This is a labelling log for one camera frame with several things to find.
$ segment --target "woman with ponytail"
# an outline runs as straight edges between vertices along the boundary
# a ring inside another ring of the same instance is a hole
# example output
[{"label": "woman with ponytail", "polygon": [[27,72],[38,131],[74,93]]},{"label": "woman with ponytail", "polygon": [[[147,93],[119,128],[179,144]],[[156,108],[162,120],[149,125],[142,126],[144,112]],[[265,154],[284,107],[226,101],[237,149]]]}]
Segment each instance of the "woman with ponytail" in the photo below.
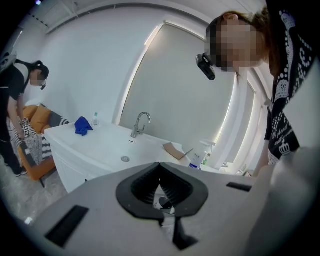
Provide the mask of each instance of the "woman with ponytail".
[{"label": "woman with ponytail", "polygon": [[307,2],[267,0],[267,6],[254,15],[227,11],[206,30],[205,54],[210,65],[237,72],[266,62],[274,77],[265,144],[254,176],[300,146],[283,109],[319,54],[315,35],[319,22],[310,12],[316,10],[312,2]]},{"label": "woman with ponytail", "polygon": [[19,59],[1,71],[0,74],[0,154],[18,177],[26,172],[20,167],[10,142],[7,116],[11,119],[19,137],[25,138],[18,115],[23,119],[23,95],[30,85],[42,87],[49,75],[49,69],[41,62],[28,63]]}]

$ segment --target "black pants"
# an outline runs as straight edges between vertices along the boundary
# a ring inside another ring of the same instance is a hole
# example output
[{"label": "black pants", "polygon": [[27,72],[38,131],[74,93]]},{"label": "black pants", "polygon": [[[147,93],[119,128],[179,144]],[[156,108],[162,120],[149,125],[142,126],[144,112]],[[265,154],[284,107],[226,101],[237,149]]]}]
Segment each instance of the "black pants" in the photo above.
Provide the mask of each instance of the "black pants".
[{"label": "black pants", "polygon": [[3,109],[0,109],[0,154],[3,156],[5,163],[11,167],[14,174],[18,175],[21,173],[22,168],[10,142],[7,116],[3,113]]}]

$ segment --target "patterned throw blanket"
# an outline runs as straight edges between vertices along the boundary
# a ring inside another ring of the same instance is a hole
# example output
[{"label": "patterned throw blanket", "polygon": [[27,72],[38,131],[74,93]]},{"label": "patterned throw blanket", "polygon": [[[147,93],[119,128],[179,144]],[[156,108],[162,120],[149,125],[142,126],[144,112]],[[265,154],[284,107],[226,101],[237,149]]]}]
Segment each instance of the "patterned throw blanket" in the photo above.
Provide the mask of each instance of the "patterned throw blanket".
[{"label": "patterned throw blanket", "polygon": [[12,122],[10,122],[9,131],[11,131],[10,135],[11,139],[13,140],[13,144],[16,146],[16,148],[18,148],[19,146],[21,147],[26,157],[26,160],[28,161],[31,167],[35,165],[40,165],[44,160],[52,156],[50,143],[46,140],[44,134],[36,133],[36,131],[29,124],[27,118],[23,119],[22,128],[25,134],[24,141],[20,140],[17,130],[15,129]]}]

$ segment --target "gray floor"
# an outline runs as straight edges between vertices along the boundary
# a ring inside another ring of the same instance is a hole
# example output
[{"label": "gray floor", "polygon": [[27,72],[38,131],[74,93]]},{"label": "gray floor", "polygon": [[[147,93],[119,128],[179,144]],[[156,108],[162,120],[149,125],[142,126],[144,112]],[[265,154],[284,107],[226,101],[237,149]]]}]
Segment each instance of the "gray floor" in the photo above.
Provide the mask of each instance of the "gray floor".
[{"label": "gray floor", "polygon": [[29,175],[16,177],[11,168],[5,166],[0,156],[1,196],[13,215],[25,221],[35,220],[48,206],[67,194],[58,172],[54,169],[43,178],[45,188]]}]

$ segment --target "chrome faucet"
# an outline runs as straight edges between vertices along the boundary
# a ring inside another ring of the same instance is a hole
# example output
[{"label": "chrome faucet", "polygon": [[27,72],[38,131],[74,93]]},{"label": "chrome faucet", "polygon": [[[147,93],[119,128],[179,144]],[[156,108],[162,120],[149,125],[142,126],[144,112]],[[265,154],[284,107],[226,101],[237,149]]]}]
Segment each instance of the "chrome faucet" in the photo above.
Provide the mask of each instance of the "chrome faucet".
[{"label": "chrome faucet", "polygon": [[145,124],[143,125],[142,130],[139,130],[140,118],[141,118],[143,115],[146,115],[146,116],[148,117],[148,124],[150,124],[150,122],[151,122],[151,116],[150,116],[150,114],[147,113],[147,112],[142,112],[142,113],[138,116],[138,119],[136,120],[135,126],[134,126],[133,129],[132,129],[132,132],[131,132],[131,137],[132,137],[132,138],[137,137],[137,134],[141,134],[141,135],[144,134],[144,130],[145,130],[145,127],[146,127]]}]

